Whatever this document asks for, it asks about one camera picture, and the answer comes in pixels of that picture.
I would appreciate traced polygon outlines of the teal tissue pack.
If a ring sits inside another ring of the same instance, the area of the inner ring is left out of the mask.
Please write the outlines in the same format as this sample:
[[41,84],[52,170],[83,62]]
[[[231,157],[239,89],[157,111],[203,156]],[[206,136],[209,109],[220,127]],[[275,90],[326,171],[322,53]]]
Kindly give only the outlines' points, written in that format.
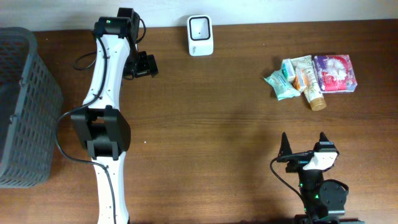
[[295,74],[295,69],[292,65],[292,62],[290,61],[289,58],[283,59],[283,61],[281,63],[281,69],[282,69],[282,73],[284,74],[284,77],[286,78],[286,80],[288,82],[292,83],[296,77],[296,74]]

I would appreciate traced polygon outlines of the teal wipes packet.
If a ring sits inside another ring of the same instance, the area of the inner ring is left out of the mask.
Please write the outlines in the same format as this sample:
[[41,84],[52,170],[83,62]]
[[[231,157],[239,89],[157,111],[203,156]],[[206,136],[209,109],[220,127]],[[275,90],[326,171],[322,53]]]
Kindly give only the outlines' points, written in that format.
[[269,77],[264,78],[264,80],[273,87],[275,95],[279,101],[301,95],[301,93],[287,81],[282,70],[272,72],[272,74]]

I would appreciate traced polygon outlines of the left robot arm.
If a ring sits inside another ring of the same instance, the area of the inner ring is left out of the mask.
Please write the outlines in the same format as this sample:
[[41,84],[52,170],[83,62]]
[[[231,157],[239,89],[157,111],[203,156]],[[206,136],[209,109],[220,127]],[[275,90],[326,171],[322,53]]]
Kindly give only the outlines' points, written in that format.
[[115,17],[95,23],[96,62],[90,89],[81,108],[71,113],[81,145],[95,169],[98,223],[129,223],[124,196],[124,161],[131,143],[131,127],[120,111],[123,78],[156,76],[153,55],[139,51],[143,20],[132,8],[121,7]]

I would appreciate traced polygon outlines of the red purple tissue pack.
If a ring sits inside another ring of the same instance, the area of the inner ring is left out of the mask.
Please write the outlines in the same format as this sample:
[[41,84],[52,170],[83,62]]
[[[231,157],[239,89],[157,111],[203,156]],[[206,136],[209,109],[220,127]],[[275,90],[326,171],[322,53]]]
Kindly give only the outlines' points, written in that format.
[[352,93],[358,86],[349,55],[316,55],[315,74],[322,93]]

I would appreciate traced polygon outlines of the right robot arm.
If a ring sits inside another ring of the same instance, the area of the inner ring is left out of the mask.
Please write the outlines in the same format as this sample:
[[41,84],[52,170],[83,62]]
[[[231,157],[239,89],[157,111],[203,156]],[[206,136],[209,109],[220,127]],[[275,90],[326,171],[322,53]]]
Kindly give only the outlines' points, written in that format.
[[[358,219],[342,219],[349,187],[335,179],[325,180],[323,173],[330,170],[340,155],[325,133],[320,133],[314,148],[305,152],[292,152],[288,137],[282,134],[278,156],[271,160],[271,172],[288,188],[293,190],[304,206],[304,214],[294,216],[294,223],[362,223]],[[281,178],[273,163],[286,163],[286,173],[297,173],[298,189]]]

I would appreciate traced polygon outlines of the white tube gold cap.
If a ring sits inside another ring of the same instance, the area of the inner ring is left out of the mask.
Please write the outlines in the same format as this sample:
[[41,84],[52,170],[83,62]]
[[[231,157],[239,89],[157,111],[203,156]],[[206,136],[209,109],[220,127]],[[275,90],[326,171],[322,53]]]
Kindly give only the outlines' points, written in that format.
[[304,89],[303,93],[310,104],[311,109],[313,111],[325,109],[326,101],[318,84],[317,76],[315,75],[312,56],[307,55],[293,58],[290,61],[292,62],[294,69],[296,69],[296,67],[302,67],[305,70],[305,74],[307,76],[307,87]]

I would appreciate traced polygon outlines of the orange tissue pack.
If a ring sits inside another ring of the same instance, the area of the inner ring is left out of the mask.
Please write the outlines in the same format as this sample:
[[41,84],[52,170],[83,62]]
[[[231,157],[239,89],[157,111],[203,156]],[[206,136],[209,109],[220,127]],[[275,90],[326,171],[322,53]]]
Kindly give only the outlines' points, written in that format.
[[302,93],[307,87],[307,76],[305,70],[302,67],[296,67],[295,79],[293,81],[293,87]]

